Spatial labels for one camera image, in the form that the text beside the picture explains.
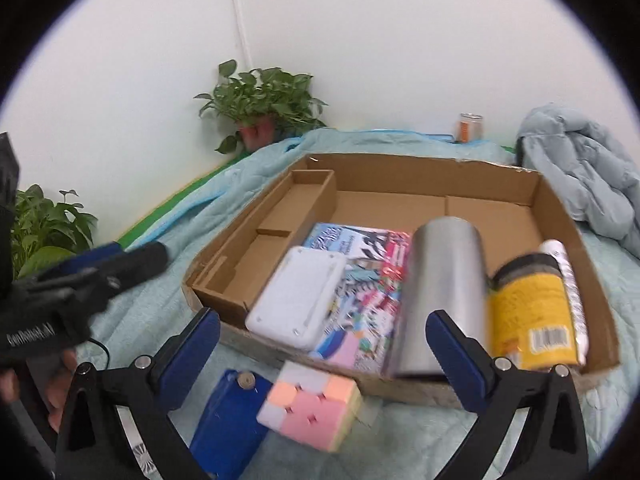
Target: light blue blanket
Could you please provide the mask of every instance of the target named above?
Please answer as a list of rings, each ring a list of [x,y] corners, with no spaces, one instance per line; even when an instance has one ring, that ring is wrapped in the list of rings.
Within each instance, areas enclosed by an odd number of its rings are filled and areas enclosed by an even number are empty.
[[[268,182],[307,153],[394,153],[487,160],[512,164],[513,155],[491,142],[454,145],[419,134],[336,132],[316,130],[303,139],[284,140],[258,150],[183,199],[136,241],[159,237],[170,250],[169,269],[111,303],[92,323],[94,337],[112,354],[112,367],[129,365],[136,356],[154,354],[193,315],[180,282],[204,247]],[[584,241],[596,264],[614,311],[623,365],[582,400],[593,461],[615,433],[638,383],[640,343],[640,267],[612,240],[584,231]],[[104,355],[86,344],[79,362],[104,366]],[[212,388],[226,368],[249,369],[273,380],[277,370],[232,349],[217,346],[194,384],[184,406],[171,420],[188,443]],[[506,466],[524,423],[518,413],[487,478],[497,478]],[[462,410],[425,408],[386,402],[371,425],[356,421],[340,453],[325,454],[270,433],[242,478],[367,479],[433,478],[450,458],[475,420]]]

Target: orange label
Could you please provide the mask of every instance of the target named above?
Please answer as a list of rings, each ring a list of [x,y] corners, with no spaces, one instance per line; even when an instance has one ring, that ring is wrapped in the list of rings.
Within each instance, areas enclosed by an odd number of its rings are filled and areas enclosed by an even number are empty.
[[[460,137],[458,140],[460,142],[469,142],[469,123],[460,121]]]

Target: magazine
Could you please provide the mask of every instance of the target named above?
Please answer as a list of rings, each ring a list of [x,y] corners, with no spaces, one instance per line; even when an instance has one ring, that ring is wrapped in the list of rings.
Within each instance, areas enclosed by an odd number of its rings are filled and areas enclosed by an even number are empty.
[[[303,245],[338,251],[350,261],[312,357],[368,373],[383,370],[410,239],[407,233],[390,230],[315,225]]]

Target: glass jar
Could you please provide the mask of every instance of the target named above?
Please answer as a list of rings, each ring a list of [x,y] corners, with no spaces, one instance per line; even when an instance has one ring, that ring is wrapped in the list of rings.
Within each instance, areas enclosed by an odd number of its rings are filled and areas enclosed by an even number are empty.
[[[460,114],[458,142],[482,139],[482,115]]]

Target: black sleeve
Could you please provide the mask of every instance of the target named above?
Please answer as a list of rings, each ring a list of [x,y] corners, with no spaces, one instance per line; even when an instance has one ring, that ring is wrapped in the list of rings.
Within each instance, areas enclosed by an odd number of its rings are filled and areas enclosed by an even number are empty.
[[[40,464],[36,450],[29,446],[9,407],[0,402],[0,478],[7,480],[51,480]]]

